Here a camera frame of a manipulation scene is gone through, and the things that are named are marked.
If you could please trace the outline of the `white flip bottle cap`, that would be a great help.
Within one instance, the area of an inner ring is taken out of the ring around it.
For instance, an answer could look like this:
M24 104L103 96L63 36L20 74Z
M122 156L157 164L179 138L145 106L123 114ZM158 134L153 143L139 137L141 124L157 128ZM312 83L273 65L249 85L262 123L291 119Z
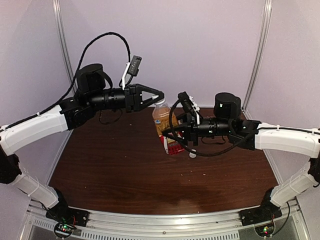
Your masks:
M196 152L195 152L195 151L191 151L191 152L189 152L189 157L190 157L191 159L196 158L196 157L197 157Z

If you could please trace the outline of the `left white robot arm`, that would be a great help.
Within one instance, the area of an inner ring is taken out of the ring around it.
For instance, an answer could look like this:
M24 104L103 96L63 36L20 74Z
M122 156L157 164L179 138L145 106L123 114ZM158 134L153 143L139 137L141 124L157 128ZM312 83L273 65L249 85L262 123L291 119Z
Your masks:
M141 84L114 88L100 63L87 65L76 72L78 88L73 97L43 113L18 124L0 129L0 182L17 187L41 202L61 222L72 218L63 195L22 172L16 151L47 136L74 130L103 110L139 112L164 99L162 91Z

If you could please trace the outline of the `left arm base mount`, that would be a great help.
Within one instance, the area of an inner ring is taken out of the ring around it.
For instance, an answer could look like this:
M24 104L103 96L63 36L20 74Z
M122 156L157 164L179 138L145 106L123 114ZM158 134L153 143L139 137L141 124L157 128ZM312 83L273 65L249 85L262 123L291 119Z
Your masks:
M46 218L56 221L53 233L58 239L66 239L78 234L81 232L79 227L87 226L89 220L89 212L87 210L68 207L65 212L61 212L57 209L49 209L43 204L41 207L46 212Z

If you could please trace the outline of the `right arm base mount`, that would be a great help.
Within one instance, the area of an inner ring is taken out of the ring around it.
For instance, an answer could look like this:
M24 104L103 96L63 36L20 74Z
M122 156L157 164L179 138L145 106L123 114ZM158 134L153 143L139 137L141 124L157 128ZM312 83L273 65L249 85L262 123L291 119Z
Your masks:
M272 236L276 228L274 220L282 215L280 207L272 203L264 203L239 212L242 226L254 225L255 233L262 238Z

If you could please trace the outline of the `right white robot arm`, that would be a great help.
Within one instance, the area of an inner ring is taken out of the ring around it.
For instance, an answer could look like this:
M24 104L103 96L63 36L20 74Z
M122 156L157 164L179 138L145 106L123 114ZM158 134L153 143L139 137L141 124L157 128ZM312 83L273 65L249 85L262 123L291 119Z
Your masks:
M271 125L259 120L243 120L241 99L232 93L220 92L215 95L214 117L203 117L193 98L186 92L178 94L176 104L181 104L184 113L179 116L181 124L172 122L163 130L163 135L176 140L189 153L200 155L199 151L188 148L188 143L198 144L199 138L227 137L230 147L212 153L219 156L239 147L247 150L278 150L309 157L297 173L288 180L265 193L262 206L256 210L259 220L268 220L290 199L316 188L320 184L320 130Z

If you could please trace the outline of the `amber tea bottle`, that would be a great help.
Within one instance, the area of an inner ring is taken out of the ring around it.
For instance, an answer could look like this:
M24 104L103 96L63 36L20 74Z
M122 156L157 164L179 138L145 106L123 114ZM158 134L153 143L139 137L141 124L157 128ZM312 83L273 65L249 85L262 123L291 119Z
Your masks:
M173 156L182 153L185 149L176 140L168 137L173 136L170 130L170 111L171 108L168 106L165 99L162 99L155 103L152 117L165 153Z

